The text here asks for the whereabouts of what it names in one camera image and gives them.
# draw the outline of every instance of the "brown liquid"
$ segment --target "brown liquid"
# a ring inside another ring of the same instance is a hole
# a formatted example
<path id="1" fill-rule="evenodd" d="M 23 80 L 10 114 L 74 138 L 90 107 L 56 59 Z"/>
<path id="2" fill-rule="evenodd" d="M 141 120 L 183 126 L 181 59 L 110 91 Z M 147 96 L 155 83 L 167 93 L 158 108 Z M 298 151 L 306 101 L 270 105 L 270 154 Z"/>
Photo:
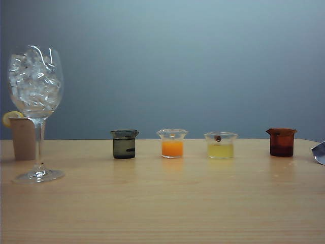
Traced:
<path id="1" fill-rule="evenodd" d="M 279 157 L 292 157 L 294 155 L 293 146 L 270 146 L 270 154 Z"/>

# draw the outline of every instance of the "silver object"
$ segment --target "silver object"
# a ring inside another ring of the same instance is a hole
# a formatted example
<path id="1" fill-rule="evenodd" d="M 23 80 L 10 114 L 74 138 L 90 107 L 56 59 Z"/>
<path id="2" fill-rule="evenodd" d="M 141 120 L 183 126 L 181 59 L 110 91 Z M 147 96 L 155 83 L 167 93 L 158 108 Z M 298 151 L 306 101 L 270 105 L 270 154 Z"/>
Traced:
<path id="1" fill-rule="evenodd" d="M 325 141 L 313 147 L 311 151 L 313 152 L 316 161 L 325 165 Z"/>

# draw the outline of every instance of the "beige cup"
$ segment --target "beige cup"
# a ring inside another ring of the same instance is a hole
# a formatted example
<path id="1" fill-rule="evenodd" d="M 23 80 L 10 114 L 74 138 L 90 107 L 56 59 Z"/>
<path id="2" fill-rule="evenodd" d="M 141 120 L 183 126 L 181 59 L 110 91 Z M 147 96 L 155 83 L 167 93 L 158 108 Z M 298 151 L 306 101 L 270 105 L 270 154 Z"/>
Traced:
<path id="1" fill-rule="evenodd" d="M 16 160 L 35 159 L 35 128 L 28 118 L 10 118 Z"/>

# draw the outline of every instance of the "small glass beaker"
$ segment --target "small glass beaker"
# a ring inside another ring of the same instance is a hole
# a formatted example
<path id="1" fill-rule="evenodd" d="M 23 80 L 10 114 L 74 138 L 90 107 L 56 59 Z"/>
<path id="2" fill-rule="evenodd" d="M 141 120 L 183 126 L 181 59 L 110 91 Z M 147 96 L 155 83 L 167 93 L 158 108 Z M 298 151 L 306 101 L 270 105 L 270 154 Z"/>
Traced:
<path id="1" fill-rule="evenodd" d="M 137 130 L 113 130 L 113 157 L 115 159 L 131 159 L 136 156 Z"/>
<path id="2" fill-rule="evenodd" d="M 270 154 L 278 157 L 294 155 L 294 137 L 297 130 L 290 128 L 269 128 Z"/>
<path id="3" fill-rule="evenodd" d="M 161 156 L 168 159 L 183 156 L 183 139 L 188 131 L 183 129 L 163 129 L 157 131 L 161 138 Z"/>
<path id="4" fill-rule="evenodd" d="M 234 157 L 234 140 L 237 134 L 232 132 L 209 132 L 204 134 L 208 143 L 208 157 L 229 159 Z"/>

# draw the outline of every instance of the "lemon slice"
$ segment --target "lemon slice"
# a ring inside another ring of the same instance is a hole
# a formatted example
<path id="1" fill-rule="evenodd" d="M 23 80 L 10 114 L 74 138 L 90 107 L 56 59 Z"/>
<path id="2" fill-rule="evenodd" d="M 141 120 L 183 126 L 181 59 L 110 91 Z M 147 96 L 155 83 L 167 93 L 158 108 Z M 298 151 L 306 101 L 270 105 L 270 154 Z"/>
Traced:
<path id="1" fill-rule="evenodd" d="M 24 118 L 24 115 L 21 112 L 18 111 L 10 111 L 8 113 L 5 113 L 2 116 L 2 123 L 5 127 L 10 128 L 10 119 L 9 118 Z"/>

